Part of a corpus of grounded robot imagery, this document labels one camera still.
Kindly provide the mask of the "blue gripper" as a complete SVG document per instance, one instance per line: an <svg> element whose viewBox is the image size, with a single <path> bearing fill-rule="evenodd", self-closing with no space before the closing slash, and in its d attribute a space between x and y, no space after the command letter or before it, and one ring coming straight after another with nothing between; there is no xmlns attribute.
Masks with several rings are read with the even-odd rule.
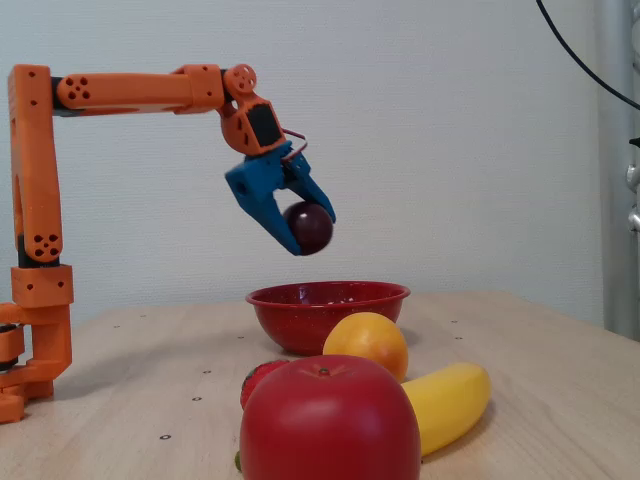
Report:
<svg viewBox="0 0 640 480"><path fill-rule="evenodd" d="M301 247L274 198L274 191L284 185L282 158L292 151L291 145L286 141L264 155L246 157L225 174L225 179L240 207L289 253L299 256ZM286 188L321 206L336 223L331 202L311 177L311 167L302 153L286 162Z"/></svg>

